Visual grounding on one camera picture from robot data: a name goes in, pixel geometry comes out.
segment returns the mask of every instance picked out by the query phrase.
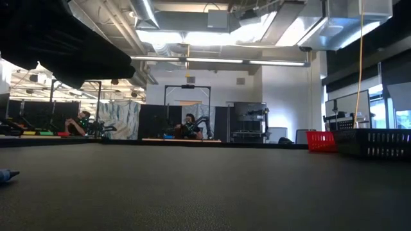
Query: black mat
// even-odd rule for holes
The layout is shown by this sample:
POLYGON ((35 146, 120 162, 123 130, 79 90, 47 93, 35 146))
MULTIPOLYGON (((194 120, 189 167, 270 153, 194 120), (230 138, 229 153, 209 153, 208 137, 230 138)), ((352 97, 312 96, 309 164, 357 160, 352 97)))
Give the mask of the black mat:
POLYGON ((305 150, 0 150, 0 230, 410 230, 411 166, 305 150))

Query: black plastic bin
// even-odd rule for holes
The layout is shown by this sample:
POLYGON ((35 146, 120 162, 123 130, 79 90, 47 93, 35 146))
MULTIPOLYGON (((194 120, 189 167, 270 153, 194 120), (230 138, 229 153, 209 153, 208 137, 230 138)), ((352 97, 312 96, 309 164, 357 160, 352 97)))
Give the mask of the black plastic bin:
POLYGON ((344 155, 387 160, 411 160, 411 130, 352 129, 333 132, 344 155))

